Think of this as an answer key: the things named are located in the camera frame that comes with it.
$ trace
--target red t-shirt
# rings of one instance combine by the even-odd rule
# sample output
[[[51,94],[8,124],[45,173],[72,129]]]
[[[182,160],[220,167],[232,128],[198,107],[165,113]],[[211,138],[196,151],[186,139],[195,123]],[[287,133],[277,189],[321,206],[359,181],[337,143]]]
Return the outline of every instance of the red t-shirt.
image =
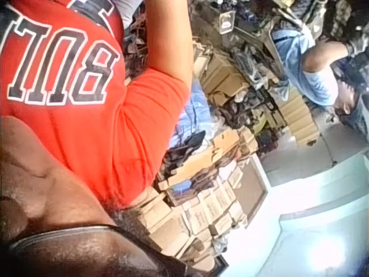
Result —
[[[1,115],[28,124],[107,208],[124,208],[155,178],[189,89],[153,69],[125,87],[122,21],[109,0],[83,2],[6,9]]]

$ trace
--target light blue shirt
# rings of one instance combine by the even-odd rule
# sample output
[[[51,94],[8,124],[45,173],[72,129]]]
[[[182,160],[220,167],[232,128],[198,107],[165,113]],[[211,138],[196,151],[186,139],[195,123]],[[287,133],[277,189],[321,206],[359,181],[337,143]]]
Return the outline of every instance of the light blue shirt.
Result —
[[[304,72],[301,57],[306,50],[315,45],[315,40],[309,32],[295,30],[279,30],[272,33],[273,40],[284,65],[287,77],[291,83],[306,97],[321,106],[331,106],[338,96],[338,85],[330,66],[320,72]]]

